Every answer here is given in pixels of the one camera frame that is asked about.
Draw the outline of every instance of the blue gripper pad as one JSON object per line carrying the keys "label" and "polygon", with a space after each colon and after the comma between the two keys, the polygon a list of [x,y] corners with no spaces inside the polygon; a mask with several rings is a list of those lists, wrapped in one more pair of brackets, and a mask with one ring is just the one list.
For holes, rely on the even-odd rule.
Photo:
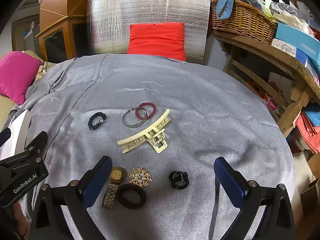
{"label": "blue gripper pad", "polygon": [[84,182],[87,185],[82,192],[82,206],[84,208],[92,207],[100,194],[103,186],[107,182],[112,170],[112,160],[110,157],[103,156],[97,165],[83,176],[88,176],[90,180]]}
{"label": "blue gripper pad", "polygon": [[240,172],[235,171],[223,157],[214,161],[213,168],[233,206],[242,209],[249,192],[246,179]]}

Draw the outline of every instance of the wristwatch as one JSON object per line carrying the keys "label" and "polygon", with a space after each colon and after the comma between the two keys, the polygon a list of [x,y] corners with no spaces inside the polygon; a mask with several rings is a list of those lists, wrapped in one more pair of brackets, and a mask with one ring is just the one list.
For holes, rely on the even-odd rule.
{"label": "wristwatch", "polygon": [[108,183],[106,193],[104,194],[104,197],[102,200],[103,208],[110,209],[112,207],[119,184],[123,178],[124,178],[124,169],[120,167],[113,167],[110,173],[110,181]]}

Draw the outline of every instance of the gray blanket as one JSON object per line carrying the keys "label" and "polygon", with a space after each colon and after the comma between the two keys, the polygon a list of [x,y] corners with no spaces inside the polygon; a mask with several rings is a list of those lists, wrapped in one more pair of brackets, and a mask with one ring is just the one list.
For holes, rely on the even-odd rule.
{"label": "gray blanket", "polygon": [[[103,155],[128,172],[134,167],[150,171],[153,181],[145,188],[148,199],[142,208],[129,210],[115,201],[105,210],[104,189],[88,209],[106,239],[220,239],[239,210],[215,180],[213,163],[219,156],[262,186],[284,183],[292,198],[294,169],[283,135],[262,100],[222,71],[164,57],[95,55],[56,65],[26,97],[7,125],[29,109],[27,143],[42,130],[48,133],[45,182],[51,187],[80,179]],[[123,114],[143,102],[156,104],[156,115],[139,128],[125,127]],[[145,129],[167,108],[167,149],[157,154],[146,142],[122,154],[117,141]],[[95,112],[104,112],[107,120],[92,131],[87,123]],[[128,118],[135,120],[134,114]],[[185,190],[170,186],[168,175],[174,170],[188,173]],[[30,217],[39,188],[23,200]],[[65,214],[71,232],[81,239]],[[257,225],[256,220],[248,239]]]}

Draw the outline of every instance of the metal watch band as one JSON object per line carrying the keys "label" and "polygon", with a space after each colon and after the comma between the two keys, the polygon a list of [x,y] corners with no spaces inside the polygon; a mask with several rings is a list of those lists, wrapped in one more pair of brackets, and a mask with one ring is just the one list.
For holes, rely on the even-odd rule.
{"label": "metal watch band", "polygon": [[116,192],[118,190],[119,184],[112,183],[111,181],[108,184],[106,193],[104,194],[102,200],[102,207],[110,209],[112,207],[113,201],[116,197]]}

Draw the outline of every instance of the red fabric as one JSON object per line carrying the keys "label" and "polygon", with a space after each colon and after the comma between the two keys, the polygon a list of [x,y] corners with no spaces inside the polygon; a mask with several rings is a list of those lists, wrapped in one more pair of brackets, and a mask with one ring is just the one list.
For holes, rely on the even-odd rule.
{"label": "red fabric", "polygon": [[183,23],[130,25],[128,54],[164,56],[186,61]]}
{"label": "red fabric", "polygon": [[320,152],[320,127],[314,127],[303,112],[297,120],[297,127],[311,151],[314,153]]}
{"label": "red fabric", "polygon": [[320,41],[320,31],[318,31],[318,30],[316,30],[316,29],[314,29],[314,28],[312,28],[312,27],[310,27],[311,28],[311,30],[315,33],[315,38],[318,40],[318,41]]}

